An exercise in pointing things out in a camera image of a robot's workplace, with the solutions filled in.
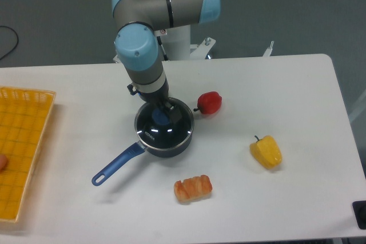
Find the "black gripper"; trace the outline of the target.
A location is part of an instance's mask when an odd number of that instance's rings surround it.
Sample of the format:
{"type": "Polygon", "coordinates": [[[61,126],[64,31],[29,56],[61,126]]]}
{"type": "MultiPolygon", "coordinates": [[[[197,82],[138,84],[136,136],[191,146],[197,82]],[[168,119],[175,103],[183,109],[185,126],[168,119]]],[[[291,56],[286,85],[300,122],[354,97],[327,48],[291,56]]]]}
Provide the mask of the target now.
{"type": "Polygon", "coordinates": [[[182,119],[179,104],[172,99],[168,100],[169,84],[166,79],[132,82],[127,89],[131,95],[138,94],[147,103],[163,105],[163,111],[170,123],[178,123],[182,119]]]}

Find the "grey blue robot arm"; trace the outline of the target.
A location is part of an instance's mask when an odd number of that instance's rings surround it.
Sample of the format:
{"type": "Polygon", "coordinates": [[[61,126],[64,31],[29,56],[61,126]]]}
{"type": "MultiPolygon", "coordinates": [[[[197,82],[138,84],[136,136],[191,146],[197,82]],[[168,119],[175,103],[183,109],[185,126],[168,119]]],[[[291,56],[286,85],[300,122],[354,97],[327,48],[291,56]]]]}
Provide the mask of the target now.
{"type": "Polygon", "coordinates": [[[158,107],[169,119],[180,117],[168,99],[169,85],[158,48],[157,31],[215,21],[221,0],[112,0],[116,54],[132,83],[128,89],[158,107]]]}

